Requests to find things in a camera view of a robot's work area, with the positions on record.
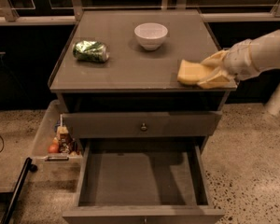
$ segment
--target cabinet top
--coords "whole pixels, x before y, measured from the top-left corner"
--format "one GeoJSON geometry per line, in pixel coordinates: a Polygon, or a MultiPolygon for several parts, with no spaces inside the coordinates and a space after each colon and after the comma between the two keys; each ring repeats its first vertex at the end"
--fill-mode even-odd
{"type": "MultiPolygon", "coordinates": [[[[198,63],[215,52],[216,44],[196,10],[86,11],[49,86],[53,92],[207,91],[180,84],[177,73],[181,60],[198,63]],[[155,51],[144,50],[135,39],[134,28],[145,22],[169,30],[155,51]],[[106,43],[109,60],[77,61],[72,47],[81,40],[106,43]]],[[[233,81],[217,90],[235,89],[233,81]]]]}

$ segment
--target drawer knob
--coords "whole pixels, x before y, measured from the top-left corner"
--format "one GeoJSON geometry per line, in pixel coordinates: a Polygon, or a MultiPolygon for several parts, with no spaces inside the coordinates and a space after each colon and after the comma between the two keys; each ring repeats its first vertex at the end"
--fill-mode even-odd
{"type": "Polygon", "coordinates": [[[147,126],[145,123],[142,123],[140,130],[143,132],[147,130],[147,126]]]}

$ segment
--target small drawer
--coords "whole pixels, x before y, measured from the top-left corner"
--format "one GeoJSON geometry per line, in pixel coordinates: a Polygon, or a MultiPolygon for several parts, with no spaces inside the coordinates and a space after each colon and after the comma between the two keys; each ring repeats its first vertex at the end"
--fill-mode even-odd
{"type": "Polygon", "coordinates": [[[149,138],[89,140],[75,206],[63,218],[71,224],[217,222],[224,211],[211,204],[199,148],[166,147],[172,145],[149,138]],[[133,142],[143,149],[135,150],[133,142]]]}
{"type": "Polygon", "coordinates": [[[63,114],[76,139],[207,136],[213,134],[220,118],[220,111],[63,114]]]}
{"type": "Polygon", "coordinates": [[[54,137],[56,136],[56,124],[60,119],[59,112],[60,102],[53,100],[50,102],[48,109],[42,119],[35,139],[33,141],[32,157],[37,161],[67,161],[67,162],[81,162],[82,155],[79,151],[79,155],[62,154],[62,153],[48,153],[48,147],[52,144],[54,137]]]}

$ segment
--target drawer handle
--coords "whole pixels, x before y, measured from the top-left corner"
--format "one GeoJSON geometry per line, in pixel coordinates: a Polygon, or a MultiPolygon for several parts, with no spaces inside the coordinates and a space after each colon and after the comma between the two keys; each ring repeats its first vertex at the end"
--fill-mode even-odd
{"type": "Polygon", "coordinates": [[[50,157],[50,156],[47,156],[45,158],[45,161],[69,161],[69,158],[68,157],[50,157]]]}
{"type": "Polygon", "coordinates": [[[143,132],[147,130],[147,126],[145,123],[142,123],[140,130],[143,132]]]}

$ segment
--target concrete floor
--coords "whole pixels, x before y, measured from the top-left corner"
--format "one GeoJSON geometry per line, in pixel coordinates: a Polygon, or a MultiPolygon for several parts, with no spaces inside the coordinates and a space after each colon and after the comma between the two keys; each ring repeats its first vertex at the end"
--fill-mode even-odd
{"type": "MultiPolygon", "coordinates": [[[[0,112],[0,191],[11,190],[45,110],[0,112]]],[[[280,114],[262,104],[225,105],[223,118],[203,152],[215,208],[226,211],[217,224],[280,223],[280,114]]],[[[62,211],[73,204],[79,165],[38,164],[29,173],[13,223],[66,223],[62,211]]],[[[3,215],[0,209],[0,220],[3,215]]]]}

